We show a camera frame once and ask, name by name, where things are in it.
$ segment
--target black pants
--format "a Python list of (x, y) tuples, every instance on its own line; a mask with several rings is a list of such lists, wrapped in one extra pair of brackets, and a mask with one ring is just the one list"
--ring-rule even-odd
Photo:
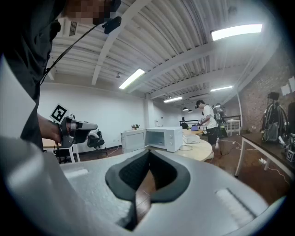
[(217, 140), (217, 128), (218, 127), (214, 127), (212, 129), (207, 129), (208, 143), (210, 143), (211, 145), (216, 144), (216, 140)]

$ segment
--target power strip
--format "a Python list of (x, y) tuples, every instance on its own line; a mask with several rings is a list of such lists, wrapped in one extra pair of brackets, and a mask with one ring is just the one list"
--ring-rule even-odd
[(260, 158), (259, 161), (260, 161), (262, 164), (266, 164), (266, 160), (264, 160), (263, 158)]

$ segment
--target microwave door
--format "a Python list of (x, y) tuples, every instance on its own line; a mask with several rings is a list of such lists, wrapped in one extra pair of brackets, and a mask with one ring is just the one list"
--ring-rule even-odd
[(146, 146), (146, 130), (132, 130), (121, 133), (122, 152), (130, 153)]

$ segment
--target white t-shirt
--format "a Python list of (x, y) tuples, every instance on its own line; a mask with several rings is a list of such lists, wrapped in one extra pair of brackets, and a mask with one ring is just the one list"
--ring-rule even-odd
[(216, 120), (214, 119), (214, 112), (213, 112), (213, 109), (212, 107), (210, 107), (209, 105), (206, 105), (204, 106), (204, 116), (208, 116), (210, 115), (210, 119), (206, 122), (206, 126), (207, 126), (207, 129), (212, 129), (212, 128), (215, 128), (215, 127), (218, 127), (218, 124), (216, 122)]

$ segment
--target fluorescent light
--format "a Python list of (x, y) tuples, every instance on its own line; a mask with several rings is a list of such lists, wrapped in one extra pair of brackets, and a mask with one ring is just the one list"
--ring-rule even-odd
[(231, 89), (231, 88), (232, 88), (232, 86), (227, 86), (227, 87), (222, 87), (222, 88), (215, 88), (215, 89), (211, 89), (210, 92), (223, 90), (223, 89)]
[(171, 98), (171, 99), (165, 100), (164, 103), (171, 102), (171, 101), (177, 101), (177, 100), (180, 100), (180, 99), (182, 99), (182, 97)]
[(261, 24), (246, 24), (235, 27), (230, 27), (226, 29), (217, 30), (211, 33), (213, 41), (218, 39), (223, 39), (226, 37), (231, 37), (235, 35), (260, 33), (262, 29)]
[(142, 74), (144, 74), (144, 71), (142, 69), (138, 69), (128, 79), (126, 79), (124, 83), (122, 83), (122, 85), (119, 87), (119, 89), (126, 88), (129, 84), (131, 84), (133, 81), (135, 81)]

